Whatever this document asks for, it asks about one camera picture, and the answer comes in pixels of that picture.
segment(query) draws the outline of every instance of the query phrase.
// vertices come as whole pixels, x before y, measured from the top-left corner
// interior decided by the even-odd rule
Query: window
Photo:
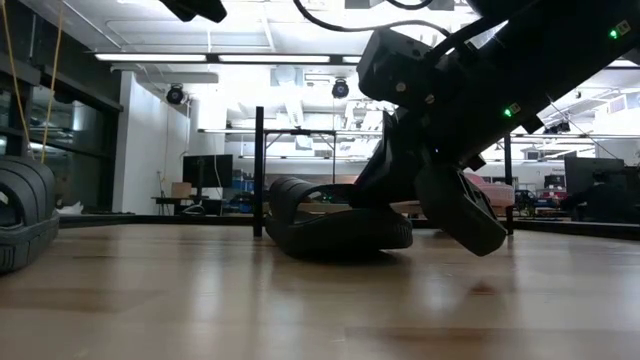
[[[0,135],[0,155],[7,153],[7,137]]]
[[[36,159],[42,156],[42,145],[31,143]],[[57,207],[82,203],[86,210],[110,206],[101,199],[101,188],[108,176],[103,176],[103,162],[91,156],[47,146],[45,164],[53,171]]]
[[[34,88],[31,113],[31,132],[42,137],[45,131],[51,90]],[[64,93],[56,93],[51,108],[48,140],[75,147],[102,152],[107,150],[105,141],[105,116]]]
[[[0,126],[9,126],[9,108],[11,93],[0,90]]]

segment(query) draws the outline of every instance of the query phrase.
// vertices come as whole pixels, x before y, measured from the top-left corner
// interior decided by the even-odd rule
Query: fluorescent light fixture
[[[637,67],[638,70],[640,70],[640,66],[636,65],[636,63],[629,60],[616,60],[611,64],[609,64],[609,66],[607,67],[608,68],[628,68],[628,67],[636,68]]]
[[[208,134],[255,134],[255,129],[203,129],[202,130]]]
[[[525,139],[595,139],[595,140],[613,140],[613,139],[640,139],[640,135],[605,135],[605,134],[511,134],[512,138]]]
[[[255,159],[256,157],[253,155],[238,155],[238,159]],[[333,157],[322,157],[322,156],[265,156],[265,159],[273,159],[273,160],[327,160],[333,161]],[[371,158],[365,157],[351,157],[351,156],[336,156],[336,160],[360,160],[367,161]]]
[[[357,64],[362,60],[362,56],[343,56],[342,62],[347,64]]]
[[[592,147],[590,147],[588,149],[582,149],[582,150],[576,150],[576,149],[567,150],[567,151],[559,152],[557,154],[547,155],[547,156],[543,157],[543,159],[557,159],[560,156],[568,155],[568,154],[571,154],[572,152],[575,152],[577,154],[577,153],[581,153],[581,152],[584,152],[584,151],[593,151],[594,149],[595,149],[595,147],[592,146]]]
[[[294,131],[296,129],[265,129],[265,131],[269,130],[284,130],[284,131]],[[255,134],[255,129],[201,129],[202,132],[208,134]],[[381,131],[336,131],[336,135],[338,136],[382,136]]]
[[[100,61],[115,62],[206,62],[207,56],[204,54],[133,54],[133,53],[111,53],[96,54]]]
[[[305,81],[326,81],[331,82],[334,76],[328,74],[304,74]]]
[[[117,0],[118,4],[136,4],[136,5],[147,5],[151,3],[155,3],[155,0]]]
[[[336,131],[336,135],[340,136],[382,136],[382,131]]]
[[[220,62],[237,63],[329,63],[329,56],[324,55],[220,55]]]

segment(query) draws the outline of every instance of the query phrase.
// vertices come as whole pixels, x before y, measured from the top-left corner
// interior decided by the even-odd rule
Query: ceiling
[[[361,54],[370,35],[324,30],[303,19],[291,0],[223,1],[229,15],[220,24],[200,17],[182,23],[157,0],[21,1],[54,23],[59,4],[64,4],[64,30],[94,51]],[[466,6],[458,6],[455,11],[408,12],[388,3],[367,10],[346,10],[344,0],[303,0],[303,3],[325,21],[352,27],[411,18],[456,31],[477,18]],[[425,42],[442,40],[440,34],[426,27],[397,30]],[[144,70],[138,71],[141,81],[149,74],[218,74],[219,86],[228,93],[228,113],[233,118],[251,117],[258,104],[266,105],[267,116],[286,111],[283,95],[272,93],[275,90],[270,85],[270,66],[147,65]],[[354,67],[307,66],[302,71],[346,77],[352,89],[350,98],[362,97],[357,90]],[[164,83],[159,87],[165,88],[169,81]],[[639,83],[640,70],[604,70],[580,86],[580,97],[570,93],[555,105],[576,121],[590,121],[593,109],[604,104],[612,93]],[[301,97],[303,111],[344,113],[346,101],[334,101],[329,89],[322,96],[318,89],[296,95]],[[546,122],[561,118],[553,107],[541,112],[540,117]]]
[[[21,0],[56,22],[58,3]],[[228,16],[220,24],[197,17],[182,23],[157,0],[64,0],[65,31],[96,51],[278,52],[361,54],[370,33],[324,30],[298,13],[290,0],[223,1]],[[344,1],[306,0],[313,13],[346,26],[382,24],[408,17],[428,19],[457,30],[475,19],[469,8],[411,13],[383,3],[368,10],[345,10]],[[431,39],[436,31],[419,26],[402,31]]]

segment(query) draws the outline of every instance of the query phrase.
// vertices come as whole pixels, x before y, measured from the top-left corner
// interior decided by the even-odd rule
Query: wooden table surface
[[[62,230],[0,278],[1,359],[638,359],[640,247],[518,232],[477,258],[433,231],[304,263],[249,227]]]

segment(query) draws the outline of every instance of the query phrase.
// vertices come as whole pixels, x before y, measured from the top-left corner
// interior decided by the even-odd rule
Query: black rubber object
[[[315,192],[348,198],[353,185],[316,185],[297,178],[276,180],[270,188],[266,230],[293,257],[313,257],[404,249],[413,243],[411,222],[391,208],[354,209],[323,216],[297,211]]]
[[[57,236],[54,181],[45,165],[0,157],[0,192],[8,198],[0,206],[0,273],[29,265]]]

